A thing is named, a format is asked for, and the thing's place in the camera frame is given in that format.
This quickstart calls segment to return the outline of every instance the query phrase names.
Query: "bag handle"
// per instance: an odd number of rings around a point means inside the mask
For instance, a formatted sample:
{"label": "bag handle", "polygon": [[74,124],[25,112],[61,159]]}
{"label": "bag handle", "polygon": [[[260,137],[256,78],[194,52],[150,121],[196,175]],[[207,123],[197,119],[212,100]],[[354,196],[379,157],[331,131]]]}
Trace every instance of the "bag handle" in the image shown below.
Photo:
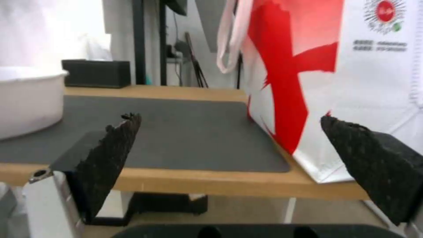
{"label": "bag handle", "polygon": [[238,55],[242,42],[247,35],[248,26],[250,24],[251,9],[253,0],[239,0],[236,9],[235,20],[232,27],[231,40],[229,42],[229,59],[228,65],[223,63],[223,57],[228,45],[229,32],[232,26],[233,10],[236,0],[226,0],[225,9],[220,19],[219,30],[217,32],[217,67],[224,74],[231,72],[238,62]]}

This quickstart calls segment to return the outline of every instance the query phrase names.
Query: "black textured gripper pad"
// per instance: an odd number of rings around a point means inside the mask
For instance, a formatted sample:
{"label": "black textured gripper pad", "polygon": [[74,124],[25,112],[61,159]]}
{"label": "black textured gripper pad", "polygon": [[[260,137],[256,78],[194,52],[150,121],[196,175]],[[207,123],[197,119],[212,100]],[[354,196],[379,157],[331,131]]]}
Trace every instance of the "black textured gripper pad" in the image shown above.
{"label": "black textured gripper pad", "polygon": [[423,156],[395,137],[331,116],[321,127],[350,175],[396,225],[420,205]]}
{"label": "black textured gripper pad", "polygon": [[141,124],[139,114],[123,115],[118,126],[85,134],[50,165],[62,171],[84,223],[100,211],[121,173]]}

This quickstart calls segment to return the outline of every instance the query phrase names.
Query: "wooden table edge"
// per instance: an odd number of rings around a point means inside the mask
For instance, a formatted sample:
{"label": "wooden table edge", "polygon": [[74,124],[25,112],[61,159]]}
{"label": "wooden table edge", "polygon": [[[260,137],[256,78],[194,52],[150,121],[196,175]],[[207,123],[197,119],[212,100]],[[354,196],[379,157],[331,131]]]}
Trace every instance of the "wooden table edge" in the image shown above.
{"label": "wooden table edge", "polygon": [[[176,100],[246,102],[240,90],[130,86],[123,89],[66,88],[66,95],[134,97]],[[301,197],[320,199],[368,199],[356,183],[317,184],[293,158],[278,147],[291,165],[287,173],[221,172],[124,168],[114,189],[121,191],[200,193],[226,196]],[[31,174],[47,165],[0,163],[0,181],[24,185]]]}

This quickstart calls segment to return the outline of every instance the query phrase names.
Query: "black box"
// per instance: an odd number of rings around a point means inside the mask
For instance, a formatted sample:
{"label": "black box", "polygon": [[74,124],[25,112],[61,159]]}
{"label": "black box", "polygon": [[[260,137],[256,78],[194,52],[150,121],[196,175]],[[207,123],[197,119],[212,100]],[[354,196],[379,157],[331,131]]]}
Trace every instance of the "black box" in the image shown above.
{"label": "black box", "polygon": [[129,61],[62,60],[66,86],[120,89],[131,84]]}

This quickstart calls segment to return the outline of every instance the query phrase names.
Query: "gray mat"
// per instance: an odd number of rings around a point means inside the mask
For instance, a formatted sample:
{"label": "gray mat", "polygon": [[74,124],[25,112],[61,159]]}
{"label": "gray mat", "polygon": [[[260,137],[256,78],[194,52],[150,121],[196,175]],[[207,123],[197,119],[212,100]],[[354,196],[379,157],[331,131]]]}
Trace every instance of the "gray mat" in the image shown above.
{"label": "gray mat", "polygon": [[0,162],[50,164],[86,132],[140,113],[126,167],[286,172],[271,139],[240,102],[66,96],[63,120],[45,130],[0,141]]}

